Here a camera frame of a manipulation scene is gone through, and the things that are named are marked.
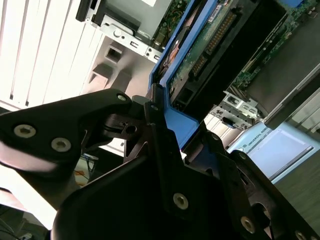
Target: sticker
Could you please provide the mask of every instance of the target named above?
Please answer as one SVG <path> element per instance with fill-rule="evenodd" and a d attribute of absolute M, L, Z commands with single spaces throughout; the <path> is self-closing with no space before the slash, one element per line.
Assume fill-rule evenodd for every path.
<path fill-rule="evenodd" d="M 215 10 L 213 11 L 213 13 L 211 14 L 208 23 L 212 23 L 213 20 L 215 20 L 215 18 L 217 17 L 218 13 L 220 12 L 220 10 L 222 9 L 222 4 L 218 4 L 215 8 Z"/>

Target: circuit board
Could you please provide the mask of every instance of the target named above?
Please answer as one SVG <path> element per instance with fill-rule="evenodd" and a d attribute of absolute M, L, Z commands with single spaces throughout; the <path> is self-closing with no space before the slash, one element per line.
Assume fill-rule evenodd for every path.
<path fill-rule="evenodd" d="M 152 38 L 153 47 L 162 51 L 174 33 L 191 0 L 173 0 Z"/>
<path fill-rule="evenodd" d="M 210 55 L 213 48 L 223 37 L 224 31 L 228 30 L 228 27 L 235 20 L 236 15 L 231 12 L 232 7 L 235 6 L 235 4 L 233 4 L 234 2 L 237 1 L 230 0 L 227 5 L 218 4 L 212 12 L 211 17 L 203 27 L 199 37 L 184 58 L 175 76 L 169 82 L 170 96 L 174 93 L 174 90 L 177 89 L 180 81 L 188 77 L 190 72 L 194 75 L 199 72 L 206 62 L 206 59 L 202 57 L 203 52 Z"/>
<path fill-rule="evenodd" d="M 318 2 L 318 0 L 304 0 L 301 5 L 294 8 L 279 2 L 286 9 L 286 15 L 235 78 L 232 85 L 245 91 L 263 66 L 278 53 L 279 49 L 291 37 L 298 26 L 308 18 L 317 16 L 316 5 Z"/>

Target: mounting hole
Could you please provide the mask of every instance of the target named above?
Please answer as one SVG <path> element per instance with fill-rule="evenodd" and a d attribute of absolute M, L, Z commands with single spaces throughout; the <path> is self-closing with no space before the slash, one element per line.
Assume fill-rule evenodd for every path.
<path fill-rule="evenodd" d="M 253 222 L 247 216 L 243 216 L 240 219 L 242 226 L 247 230 L 249 233 L 254 234 L 256 229 Z"/>
<path fill-rule="evenodd" d="M 188 199 L 182 193 L 175 193 L 173 195 L 174 204 L 181 210 L 186 210 L 189 207 Z"/>
<path fill-rule="evenodd" d="M 306 237 L 300 232 L 300 231 L 295 231 L 295 236 L 299 240 L 307 240 Z"/>
<path fill-rule="evenodd" d="M 153 108 L 154 110 L 158 111 L 159 108 L 157 108 L 155 105 L 151 105 L 151 108 Z"/>
<path fill-rule="evenodd" d="M 121 95 L 121 94 L 118 94 L 117 97 L 121 101 L 126 101 L 127 100 L 127 98 L 125 96 Z"/>
<path fill-rule="evenodd" d="M 240 158 L 242 158 L 243 160 L 245 160 L 247 158 L 247 156 L 243 153 L 243 152 L 239 152 L 239 156 Z"/>
<path fill-rule="evenodd" d="M 24 139 L 28 139 L 36 135 L 37 131 L 33 126 L 27 124 L 21 124 L 13 129 L 16 136 Z"/>
<path fill-rule="evenodd" d="M 57 137 L 52 140 L 51 147 L 59 153 L 65 153 L 71 149 L 71 142 L 64 137 Z"/>
<path fill-rule="evenodd" d="M 125 130 L 127 134 L 134 134 L 137 131 L 136 126 L 128 126 Z"/>

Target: blue plastic frame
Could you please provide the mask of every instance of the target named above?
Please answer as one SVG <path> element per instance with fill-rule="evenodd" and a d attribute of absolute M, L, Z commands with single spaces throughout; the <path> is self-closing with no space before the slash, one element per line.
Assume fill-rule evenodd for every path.
<path fill-rule="evenodd" d="M 158 63 L 155 65 L 154 69 L 152 70 L 150 77 L 149 77 L 149 88 L 154 82 L 154 75 L 158 68 L 161 66 L 161 62 L 164 58 L 167 57 L 169 54 L 169 50 L 174 44 L 176 37 L 180 30 L 182 29 L 185 20 L 187 17 L 192 14 L 191 10 L 193 5 L 195 4 L 195 0 L 191 0 L 188 7 L 186 8 L 181 21 L 179 22 L 178 26 L 176 27 L 174 33 L 172 34 L 166 48 L 164 49 Z M 188 36 L 186 37 L 185 41 L 183 42 L 178 54 L 176 55 L 173 63 L 168 68 L 166 73 L 164 74 L 163 78 L 160 81 L 160 84 L 164 87 L 164 116 L 166 120 L 167 127 L 174 131 L 178 145 L 182 148 L 188 141 L 188 139 L 194 134 L 197 130 L 199 123 L 192 117 L 187 116 L 186 114 L 174 109 L 170 104 L 170 97 L 169 97 L 169 81 L 172 79 L 176 71 L 178 70 L 180 64 L 182 63 L 183 59 L 187 55 L 189 49 L 192 47 L 193 43 L 197 39 L 201 29 L 206 24 L 207 20 L 211 16 L 212 12 L 217 6 L 217 0 L 208 0 L 202 9 L 199 17 L 195 21 L 192 29 L 190 30 Z"/>

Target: silver screw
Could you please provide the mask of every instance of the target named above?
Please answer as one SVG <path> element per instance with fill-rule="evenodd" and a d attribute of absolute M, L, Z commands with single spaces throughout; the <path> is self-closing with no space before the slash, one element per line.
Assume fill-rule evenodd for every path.
<path fill-rule="evenodd" d="M 243 216 L 240 219 L 242 226 L 247 230 L 249 233 L 254 234 L 256 229 L 253 222 L 247 216 Z"/>
<path fill-rule="evenodd" d="M 295 231 L 295 236 L 299 240 L 307 240 L 306 237 L 300 232 L 300 231 Z"/>
<path fill-rule="evenodd" d="M 118 95 L 118 99 L 120 99 L 121 101 L 126 101 L 126 97 L 122 96 L 121 94 Z"/>
<path fill-rule="evenodd" d="M 156 111 L 159 110 L 155 105 L 151 105 L 151 108 L 153 108 L 153 109 L 156 110 Z"/>
<path fill-rule="evenodd" d="M 66 138 L 57 137 L 52 140 L 51 147 L 59 153 L 65 153 L 71 149 L 71 142 Z"/>
<path fill-rule="evenodd" d="M 219 137 L 217 135 L 215 135 L 214 133 L 212 134 L 212 137 L 214 140 L 217 140 L 217 141 L 219 140 Z"/>
<path fill-rule="evenodd" d="M 33 126 L 21 124 L 13 129 L 15 135 L 20 138 L 28 139 L 36 135 L 37 131 Z"/>
<path fill-rule="evenodd" d="M 189 207 L 188 199 L 182 193 L 175 193 L 173 195 L 174 204 L 181 210 L 186 210 Z"/>
<path fill-rule="evenodd" d="M 243 160 L 245 160 L 247 157 L 246 157 L 246 155 L 243 153 L 243 152 L 239 152 L 239 156 L 243 159 Z"/>

